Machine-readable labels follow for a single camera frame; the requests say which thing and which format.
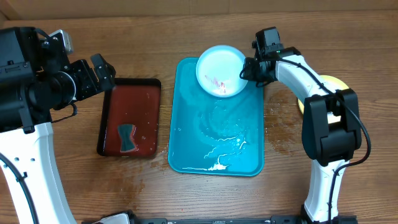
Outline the light blue plate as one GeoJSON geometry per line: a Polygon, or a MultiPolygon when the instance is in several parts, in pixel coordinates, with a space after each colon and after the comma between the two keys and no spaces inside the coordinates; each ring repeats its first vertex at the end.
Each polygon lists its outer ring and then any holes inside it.
{"type": "Polygon", "coordinates": [[[205,50],[196,65],[196,76],[200,86],[209,94],[219,98],[237,95],[248,81],[240,77],[244,54],[229,45],[216,45],[205,50]]]}

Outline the dark green sponge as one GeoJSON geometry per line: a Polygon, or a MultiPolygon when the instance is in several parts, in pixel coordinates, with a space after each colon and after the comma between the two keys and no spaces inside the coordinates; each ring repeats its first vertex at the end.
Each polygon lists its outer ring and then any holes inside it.
{"type": "Polygon", "coordinates": [[[136,127],[133,124],[122,124],[118,126],[118,134],[121,140],[121,152],[132,152],[137,149],[135,143],[136,127]]]}

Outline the yellow-green plate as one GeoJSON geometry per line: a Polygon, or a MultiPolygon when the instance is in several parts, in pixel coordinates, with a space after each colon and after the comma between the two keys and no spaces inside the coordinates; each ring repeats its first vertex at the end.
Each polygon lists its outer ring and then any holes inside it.
{"type": "MultiPolygon", "coordinates": [[[[341,81],[340,79],[333,77],[333,76],[329,76],[329,75],[321,75],[321,77],[324,79],[324,81],[326,81],[327,83],[335,86],[335,89],[337,90],[345,90],[348,89],[349,86],[341,81]]],[[[300,100],[297,100],[298,103],[298,108],[301,111],[301,113],[303,114],[304,112],[304,105],[300,100]]],[[[341,120],[341,116],[335,116],[333,115],[332,112],[328,113],[328,123],[336,123],[339,122],[341,120]]]]}

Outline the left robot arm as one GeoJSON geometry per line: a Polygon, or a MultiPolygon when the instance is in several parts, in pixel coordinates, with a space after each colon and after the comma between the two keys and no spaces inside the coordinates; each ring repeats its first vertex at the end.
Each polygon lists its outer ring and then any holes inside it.
{"type": "Polygon", "coordinates": [[[51,112],[114,87],[101,55],[70,62],[70,36],[1,31],[1,169],[21,223],[74,223],[53,148],[51,112]]]}

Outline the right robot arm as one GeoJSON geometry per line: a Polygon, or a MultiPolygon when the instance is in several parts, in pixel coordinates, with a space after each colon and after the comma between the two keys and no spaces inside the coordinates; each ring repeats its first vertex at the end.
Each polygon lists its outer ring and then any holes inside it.
{"type": "Polygon", "coordinates": [[[324,81],[293,47],[245,58],[239,76],[256,83],[281,82],[302,102],[302,144],[312,161],[302,219],[343,222],[337,209],[341,182],[362,141],[356,93],[324,81]]]}

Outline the black tray with red liquid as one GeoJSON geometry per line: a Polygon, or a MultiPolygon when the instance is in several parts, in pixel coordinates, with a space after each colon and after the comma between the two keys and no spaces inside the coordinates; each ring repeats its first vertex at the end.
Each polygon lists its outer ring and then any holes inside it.
{"type": "Polygon", "coordinates": [[[116,78],[104,94],[96,151],[107,157],[150,158],[157,150],[161,82],[156,78],[116,78]],[[121,152],[118,126],[136,127],[137,149],[121,152]]]}

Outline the teal plastic tray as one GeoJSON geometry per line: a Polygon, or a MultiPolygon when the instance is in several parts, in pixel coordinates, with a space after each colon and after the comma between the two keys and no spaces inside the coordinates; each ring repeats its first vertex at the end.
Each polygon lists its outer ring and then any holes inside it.
{"type": "Polygon", "coordinates": [[[175,73],[170,122],[170,167],[181,173],[252,177],[264,167],[263,90],[249,82],[229,98],[198,83],[197,58],[181,60],[175,73]]]}

